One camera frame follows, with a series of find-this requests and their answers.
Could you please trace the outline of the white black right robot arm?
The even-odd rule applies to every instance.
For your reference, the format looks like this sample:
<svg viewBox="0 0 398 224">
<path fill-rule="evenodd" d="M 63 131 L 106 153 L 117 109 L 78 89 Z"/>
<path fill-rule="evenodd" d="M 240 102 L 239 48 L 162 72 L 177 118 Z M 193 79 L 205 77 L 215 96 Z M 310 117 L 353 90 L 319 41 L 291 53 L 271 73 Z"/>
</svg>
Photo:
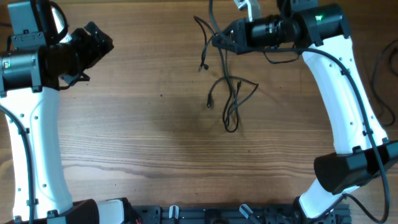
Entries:
<svg viewBox="0 0 398 224">
<path fill-rule="evenodd" d="M 314 161 L 315 181 L 295 199 L 291 221 L 315 223 L 376 178 L 390 207 L 386 172 L 397 162 L 369 104 L 354 55 L 348 20 L 337 4 L 279 1 L 278 15 L 262 17 L 257 1 L 237 1 L 248 17 L 218 30 L 213 46 L 236 54 L 294 52 L 303 58 L 320 90 L 330 120 L 334 152 Z"/>
</svg>

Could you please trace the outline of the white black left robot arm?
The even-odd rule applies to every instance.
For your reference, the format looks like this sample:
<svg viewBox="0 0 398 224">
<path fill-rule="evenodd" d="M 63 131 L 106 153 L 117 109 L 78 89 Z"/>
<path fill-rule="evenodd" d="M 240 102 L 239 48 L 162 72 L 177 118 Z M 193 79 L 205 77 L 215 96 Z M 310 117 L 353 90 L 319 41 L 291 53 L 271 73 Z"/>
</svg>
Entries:
<svg viewBox="0 0 398 224">
<path fill-rule="evenodd" d="M 13 223 L 126 223 L 121 199 L 74 202 L 58 140 L 60 82 L 70 88 L 113 50 L 95 23 L 69 32 L 53 1 L 8 5 L 13 34 L 1 54 L 1 111 L 11 138 L 16 193 Z"/>
</svg>

